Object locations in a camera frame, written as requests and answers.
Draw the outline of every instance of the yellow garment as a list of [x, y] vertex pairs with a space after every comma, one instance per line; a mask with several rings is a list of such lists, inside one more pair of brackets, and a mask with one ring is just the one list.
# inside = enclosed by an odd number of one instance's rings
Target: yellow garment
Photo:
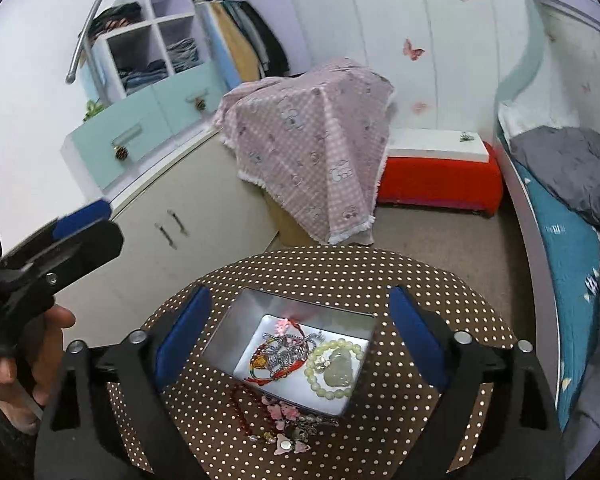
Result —
[[258, 81], [260, 79], [260, 70], [258, 56], [253, 50], [251, 44], [245, 39], [240, 29], [224, 10], [219, 2], [211, 2], [211, 9], [218, 21], [218, 27], [229, 48], [231, 57], [234, 59], [234, 65], [240, 74], [242, 82]]

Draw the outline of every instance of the human hand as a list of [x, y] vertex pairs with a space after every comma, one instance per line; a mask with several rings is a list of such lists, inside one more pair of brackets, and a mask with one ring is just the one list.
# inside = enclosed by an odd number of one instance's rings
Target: human hand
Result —
[[[32, 396], [41, 406], [48, 401], [62, 360], [62, 329], [75, 324], [74, 314], [59, 305], [54, 305], [43, 315], [45, 335], [36, 360], [31, 364], [36, 381]], [[17, 375], [15, 359], [0, 357], [0, 409], [14, 427], [29, 433], [27, 430], [37, 419], [22, 398], [22, 391], [14, 384]]]

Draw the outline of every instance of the blue gripper pad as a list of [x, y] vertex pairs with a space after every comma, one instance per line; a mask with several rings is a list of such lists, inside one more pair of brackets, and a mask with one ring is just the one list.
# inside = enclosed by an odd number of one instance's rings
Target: blue gripper pad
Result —
[[111, 216], [111, 206], [106, 200], [97, 200], [78, 211], [59, 218], [54, 228], [53, 237], [55, 241], [60, 241], [68, 236], [77, 233], [80, 229], [93, 224], [98, 220], [107, 220]]
[[422, 378], [442, 393], [448, 383], [445, 353], [412, 302], [400, 287], [392, 288], [389, 314]]
[[201, 286], [178, 312], [178, 319], [155, 355], [154, 384], [158, 391], [175, 383], [211, 313], [211, 291]]

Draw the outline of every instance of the jewelry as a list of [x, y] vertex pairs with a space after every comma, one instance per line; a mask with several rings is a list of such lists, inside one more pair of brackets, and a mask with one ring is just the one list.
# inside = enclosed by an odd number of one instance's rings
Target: jewelry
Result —
[[[267, 421], [270, 431], [265, 431], [262, 435], [254, 434], [244, 413], [238, 404], [237, 394], [242, 391], [251, 397], [252, 401], [261, 411], [263, 418]], [[296, 406], [282, 402], [281, 400], [271, 399], [266, 396], [258, 398], [258, 394], [245, 387], [243, 384], [236, 384], [232, 391], [230, 399], [234, 410], [238, 416], [238, 423], [244, 431], [250, 442], [262, 442], [264, 444], [276, 444], [274, 454], [283, 454], [289, 451], [294, 453], [304, 453], [311, 449], [307, 445], [310, 435], [318, 433], [319, 424], [327, 424], [338, 427], [336, 418], [322, 417], [318, 415], [303, 415]]]
[[[281, 322], [276, 324], [277, 335], [263, 334], [264, 343], [256, 348], [249, 361], [249, 374], [251, 377], [246, 378], [246, 381], [264, 386], [272, 381], [287, 377], [291, 372], [302, 367], [312, 349], [315, 349], [319, 342], [324, 341], [324, 336], [321, 333], [305, 336], [297, 321], [292, 319], [281, 321], [285, 323], [282, 330], [280, 329]], [[300, 336], [285, 333], [289, 327], [298, 330]], [[256, 370], [267, 370], [269, 377], [256, 377]]]
[[313, 352], [311, 352], [306, 361], [304, 374], [311, 390], [314, 391], [318, 397], [324, 397], [327, 400], [341, 399], [343, 397], [351, 396], [351, 387], [344, 389], [339, 388], [335, 391], [326, 390], [321, 387], [320, 384], [318, 384], [318, 377], [315, 376], [317, 373], [324, 373], [331, 365], [331, 361], [323, 355], [324, 352], [327, 350], [332, 350], [331, 353], [333, 354], [333, 351], [337, 349], [349, 350], [353, 352], [358, 361], [362, 361], [362, 359], [365, 358], [364, 352], [362, 351], [362, 347], [360, 345], [353, 344], [351, 341], [346, 341], [342, 338], [321, 343]]

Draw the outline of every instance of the pillow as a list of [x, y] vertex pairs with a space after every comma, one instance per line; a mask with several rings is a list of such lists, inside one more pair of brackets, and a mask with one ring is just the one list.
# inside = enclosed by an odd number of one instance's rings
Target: pillow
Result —
[[550, 126], [552, 128], [565, 128], [580, 126], [578, 111], [572, 110], [568, 114], [552, 114], [548, 110], [531, 110], [512, 101], [503, 101], [498, 106], [498, 120], [507, 144], [516, 135], [533, 130], [538, 126]]

